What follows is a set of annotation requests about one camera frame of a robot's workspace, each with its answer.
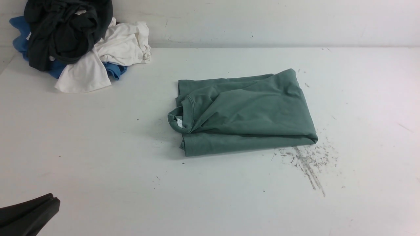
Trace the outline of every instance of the gray smudge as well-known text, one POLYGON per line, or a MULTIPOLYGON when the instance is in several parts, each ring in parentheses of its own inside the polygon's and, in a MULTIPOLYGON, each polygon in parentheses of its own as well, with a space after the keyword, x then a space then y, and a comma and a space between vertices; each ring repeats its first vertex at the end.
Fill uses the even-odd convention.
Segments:
POLYGON ((408 130, 408 131, 410 131, 410 132, 412 132, 412 133, 414 133, 411 129, 409 129, 409 128, 407 128, 407 127, 405 127, 404 125, 402 125, 402 124, 400 124, 400 123, 397 123, 399 126, 401 126, 402 128, 404 128, 404 129, 406 129, 406 130, 408 130))
MULTIPOLYGON (((312 169, 317 169, 319 173, 323 171, 329 172, 334 171, 337 167, 338 153, 333 145, 328 141, 326 137, 324 141, 319 141, 316 145, 307 145, 299 147, 301 152, 309 159, 309 165, 312 169)), ((295 166, 298 163, 296 155, 293 152, 288 152, 291 148, 279 149, 279 154, 284 159, 285 164, 295 166)))
POLYGON ((296 151, 296 157, 297 157, 297 159, 300 161, 300 163, 302 165, 300 168, 301 168, 302 171, 304 171, 305 175, 308 176, 309 181, 312 184, 312 188, 313 189, 316 189, 315 188, 315 185, 313 183, 313 182, 315 182, 316 186, 318 186, 318 188, 322 191, 322 194, 325 197, 324 189, 322 188, 322 185, 319 182, 318 177, 315 175, 313 169, 310 166, 310 162, 311 162, 310 158, 308 156, 304 156, 302 154, 302 152, 299 150, 298 147, 293 147, 293 149, 296 151))
POLYGON ((48 175, 50 175, 51 174, 51 172, 46 172, 46 173, 44 173, 44 174, 42 174, 42 175, 40 175, 40 176, 38 176, 38 177, 46 177, 46 176, 48 176, 48 175))

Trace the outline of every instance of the dirt mark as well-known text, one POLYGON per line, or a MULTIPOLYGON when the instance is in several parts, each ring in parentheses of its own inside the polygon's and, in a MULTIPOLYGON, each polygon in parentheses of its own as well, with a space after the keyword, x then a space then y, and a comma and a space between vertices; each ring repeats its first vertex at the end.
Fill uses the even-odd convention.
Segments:
POLYGON ((325 197, 325 191, 317 175, 337 170, 338 160, 338 152, 328 138, 324 138, 315 145, 282 148, 277 151, 284 159, 283 164, 300 169, 308 177, 312 188, 321 190, 325 197))
POLYGON ((411 129, 409 129, 409 128, 407 128, 407 127, 405 127, 404 125, 402 125, 402 124, 400 124, 400 123, 397 123, 399 126, 401 126, 402 128, 404 128, 404 129, 406 129, 406 130, 408 130, 408 131, 410 131, 410 132, 412 132, 412 133, 414 133, 411 129))

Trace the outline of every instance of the crumpled clothing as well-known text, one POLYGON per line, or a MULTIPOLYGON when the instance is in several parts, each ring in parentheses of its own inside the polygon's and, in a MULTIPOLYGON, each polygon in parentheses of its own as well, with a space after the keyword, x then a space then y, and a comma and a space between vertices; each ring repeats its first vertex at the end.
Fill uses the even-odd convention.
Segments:
MULTIPOLYGON (((10 19, 10 24, 18 29, 21 33, 20 36, 13 40, 13 47, 20 53, 22 53, 23 58, 26 61, 29 61, 29 58, 26 55, 28 51, 28 38, 31 36, 31 29, 29 24, 26 23, 25 18, 23 16, 18 16, 15 18, 10 19)), ((109 76, 112 76, 115 80, 119 80, 120 76, 127 71, 126 66, 120 66, 113 63, 103 63, 105 69, 109 76)), ((61 72, 66 67, 65 64, 61 63, 58 60, 54 60, 50 63, 50 67, 48 68, 47 72, 54 78, 58 79, 61 75, 61 72)))
POLYGON ((47 71, 50 56, 63 64, 76 63, 104 36, 112 16, 111 0, 28 0, 29 65, 47 71))
POLYGON ((144 21, 121 23, 108 28, 95 48, 102 62, 131 66, 150 62, 149 28, 144 21))
POLYGON ((149 29, 143 21, 116 25, 113 17, 105 37, 76 64, 67 65, 60 75, 56 88, 62 92, 84 93, 111 85, 103 63, 119 66, 150 61, 147 41, 149 29))
POLYGON ((55 88, 64 93, 85 93, 110 85, 107 71, 93 48, 79 62, 64 68, 55 88))

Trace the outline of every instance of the clothing tag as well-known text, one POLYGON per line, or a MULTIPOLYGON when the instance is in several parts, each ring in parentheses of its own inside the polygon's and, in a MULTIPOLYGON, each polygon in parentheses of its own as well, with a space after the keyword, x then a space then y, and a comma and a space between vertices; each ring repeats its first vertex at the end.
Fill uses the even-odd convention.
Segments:
POLYGON ((181 128, 185 128, 184 126, 182 126, 182 120, 178 119, 178 122, 177 122, 177 123, 178 123, 178 126, 179 126, 179 127, 181 127, 181 128))
POLYGON ((85 14, 86 10, 78 10, 75 15, 81 15, 81 14, 85 14))

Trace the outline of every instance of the black garment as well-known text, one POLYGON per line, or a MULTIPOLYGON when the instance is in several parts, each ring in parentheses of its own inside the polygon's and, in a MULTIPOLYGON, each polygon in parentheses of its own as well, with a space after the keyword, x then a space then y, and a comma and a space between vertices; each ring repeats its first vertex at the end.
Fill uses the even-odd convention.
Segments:
POLYGON ((31 28, 29 65, 50 67, 50 56, 74 64, 105 35, 113 16, 111 0, 28 0, 24 12, 31 28))

